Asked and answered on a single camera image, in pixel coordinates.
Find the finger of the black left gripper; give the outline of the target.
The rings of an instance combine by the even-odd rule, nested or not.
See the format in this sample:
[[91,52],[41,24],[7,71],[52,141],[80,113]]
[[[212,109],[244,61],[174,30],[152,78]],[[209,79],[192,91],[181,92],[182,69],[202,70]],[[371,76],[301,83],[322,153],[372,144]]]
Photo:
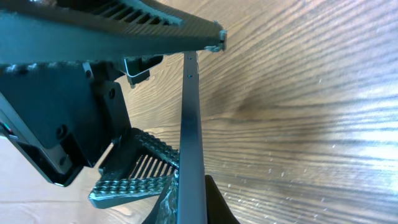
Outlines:
[[94,207],[104,209],[159,195],[178,168],[177,150],[132,128],[100,164],[101,177],[88,198]]
[[1,2],[1,63],[116,60],[225,48],[217,23],[158,1]]

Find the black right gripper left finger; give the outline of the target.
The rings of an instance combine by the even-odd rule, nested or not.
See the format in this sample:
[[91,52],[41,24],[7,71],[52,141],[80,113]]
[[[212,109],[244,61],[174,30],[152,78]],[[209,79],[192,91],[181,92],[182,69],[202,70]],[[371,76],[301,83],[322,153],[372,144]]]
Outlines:
[[163,191],[142,224],[176,224],[178,211],[178,174],[168,177]]

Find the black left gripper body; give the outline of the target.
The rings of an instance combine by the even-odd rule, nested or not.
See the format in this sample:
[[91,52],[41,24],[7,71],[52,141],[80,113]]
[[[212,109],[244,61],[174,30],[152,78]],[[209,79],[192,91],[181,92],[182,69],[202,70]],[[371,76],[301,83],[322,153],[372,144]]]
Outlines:
[[93,167],[130,122],[115,64],[1,69],[1,132],[52,184]]

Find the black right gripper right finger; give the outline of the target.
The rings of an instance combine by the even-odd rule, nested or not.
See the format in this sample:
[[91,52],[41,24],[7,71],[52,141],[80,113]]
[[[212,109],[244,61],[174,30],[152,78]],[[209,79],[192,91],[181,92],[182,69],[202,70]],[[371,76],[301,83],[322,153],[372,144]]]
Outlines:
[[229,209],[212,176],[205,176],[208,224],[239,224]]

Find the Samsung Galaxy smartphone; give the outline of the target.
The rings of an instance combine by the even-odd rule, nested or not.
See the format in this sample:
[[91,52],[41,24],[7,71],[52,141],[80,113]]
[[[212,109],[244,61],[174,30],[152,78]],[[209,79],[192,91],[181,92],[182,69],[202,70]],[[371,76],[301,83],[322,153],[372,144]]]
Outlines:
[[183,58],[182,114],[177,222],[207,223],[205,168],[201,134],[198,55]]

